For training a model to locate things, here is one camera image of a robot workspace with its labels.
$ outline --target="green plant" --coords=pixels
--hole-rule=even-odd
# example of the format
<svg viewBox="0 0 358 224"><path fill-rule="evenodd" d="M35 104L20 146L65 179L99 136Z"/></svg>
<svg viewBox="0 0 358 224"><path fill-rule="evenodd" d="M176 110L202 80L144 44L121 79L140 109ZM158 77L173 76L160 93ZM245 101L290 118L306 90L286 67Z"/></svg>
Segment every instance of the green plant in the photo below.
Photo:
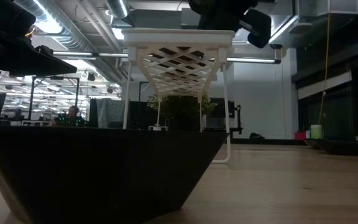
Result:
<svg viewBox="0 0 358 224"><path fill-rule="evenodd" d="M201 110L207 114L215 109L216 103L211 103L208 94L205 93L201 100ZM158 95L150 97L148 106L158 111ZM167 119L186 119L197 116L200 113L198 99L193 96L164 96L160 105L161 115Z"/></svg>

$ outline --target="white leg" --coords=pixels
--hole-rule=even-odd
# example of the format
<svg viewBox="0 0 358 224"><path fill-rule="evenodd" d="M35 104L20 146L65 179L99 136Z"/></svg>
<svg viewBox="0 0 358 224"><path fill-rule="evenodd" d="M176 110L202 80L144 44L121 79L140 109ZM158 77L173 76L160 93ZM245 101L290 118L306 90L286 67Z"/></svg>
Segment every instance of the white leg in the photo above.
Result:
<svg viewBox="0 0 358 224"><path fill-rule="evenodd" d="M161 96L158 96L157 127L160 126L160 108L161 108Z"/></svg>
<svg viewBox="0 0 358 224"><path fill-rule="evenodd" d="M227 98L227 77L226 77L226 64L222 65L223 70L223 93L224 93L224 112L226 117L226 133L229 134L227 137L227 157L224 160L214 160L212 163L227 163L231 156L231 145L230 145L230 124L229 124L229 103Z"/></svg>
<svg viewBox="0 0 358 224"><path fill-rule="evenodd" d="M203 132L203 112L202 112L202 102L203 102L203 97L200 97L200 132Z"/></svg>
<svg viewBox="0 0 358 224"><path fill-rule="evenodd" d="M132 63L129 64L129 69L128 69L127 92L125 93L125 110L124 110L123 129L127 129L128 107L129 107L129 89L131 88L131 76L132 76Z"/></svg>

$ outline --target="white plastic frame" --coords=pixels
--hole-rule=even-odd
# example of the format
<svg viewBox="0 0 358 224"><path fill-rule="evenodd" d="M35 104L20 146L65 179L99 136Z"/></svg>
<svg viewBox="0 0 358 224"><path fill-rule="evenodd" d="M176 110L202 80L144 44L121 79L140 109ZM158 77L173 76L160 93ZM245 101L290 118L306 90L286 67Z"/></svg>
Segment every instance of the white plastic frame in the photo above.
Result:
<svg viewBox="0 0 358 224"><path fill-rule="evenodd" d="M200 104L200 132L202 132L201 99L216 72L223 71L224 107L227 137L227 156L213 163L226 163L231 157L229 106L227 98L226 63L232 47L232 31L126 29L124 44L128 48L128 81L126 89L124 129L127 128L132 66L137 65L150 86L158 94L158 116L163 96L194 96Z"/></svg>

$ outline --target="black planter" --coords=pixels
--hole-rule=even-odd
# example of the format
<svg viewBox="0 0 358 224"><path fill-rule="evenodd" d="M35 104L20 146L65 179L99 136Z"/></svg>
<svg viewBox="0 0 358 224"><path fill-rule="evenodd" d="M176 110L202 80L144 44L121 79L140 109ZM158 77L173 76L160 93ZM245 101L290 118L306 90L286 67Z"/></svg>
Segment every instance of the black planter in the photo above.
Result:
<svg viewBox="0 0 358 224"><path fill-rule="evenodd" d="M0 126L0 191L25 223L139 224L179 210L226 138Z"/></svg>
<svg viewBox="0 0 358 224"><path fill-rule="evenodd" d="M199 131L199 120L194 118L182 119L169 119L168 131Z"/></svg>

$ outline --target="person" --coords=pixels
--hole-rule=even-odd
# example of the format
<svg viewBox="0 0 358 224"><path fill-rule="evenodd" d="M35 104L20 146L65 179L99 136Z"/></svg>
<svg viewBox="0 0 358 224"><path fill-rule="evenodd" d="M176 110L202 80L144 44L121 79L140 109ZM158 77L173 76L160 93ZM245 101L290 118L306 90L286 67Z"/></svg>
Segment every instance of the person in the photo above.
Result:
<svg viewBox="0 0 358 224"><path fill-rule="evenodd" d="M67 118L68 118L70 121L75 121L75 120L77 120L77 114L78 114L78 112L80 112L80 109L79 109L77 106L71 106L71 107L68 109Z"/></svg>
<svg viewBox="0 0 358 224"><path fill-rule="evenodd" d="M81 116L77 116L80 109L77 106L71 106L68 109L67 116L59 116L55 118L55 121L52 123L52 126L85 126L85 120Z"/></svg>

